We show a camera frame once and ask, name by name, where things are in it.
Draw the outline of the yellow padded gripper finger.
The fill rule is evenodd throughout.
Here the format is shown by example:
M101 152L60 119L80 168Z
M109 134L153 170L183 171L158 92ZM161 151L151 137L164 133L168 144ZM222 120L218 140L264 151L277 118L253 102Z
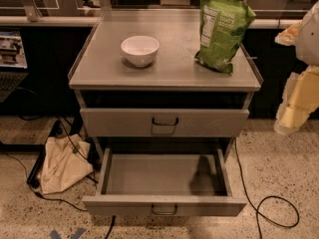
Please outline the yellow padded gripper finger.
M319 67L309 66L301 74L292 73L282 96L274 130L283 135L300 129L319 108Z

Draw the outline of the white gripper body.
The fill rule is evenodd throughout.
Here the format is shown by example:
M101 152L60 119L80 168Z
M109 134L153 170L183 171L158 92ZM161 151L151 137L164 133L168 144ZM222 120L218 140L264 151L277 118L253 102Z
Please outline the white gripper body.
M298 33L301 26L301 21L290 25L287 29L280 32L275 37L275 42L283 46L295 46L298 40Z

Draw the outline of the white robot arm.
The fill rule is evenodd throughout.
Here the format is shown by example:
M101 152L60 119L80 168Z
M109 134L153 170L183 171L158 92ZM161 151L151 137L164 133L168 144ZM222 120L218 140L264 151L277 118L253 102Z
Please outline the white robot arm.
M289 135L299 130L319 108L319 2L303 17L275 37L275 42L294 46L296 58L307 65L286 81L274 130Z

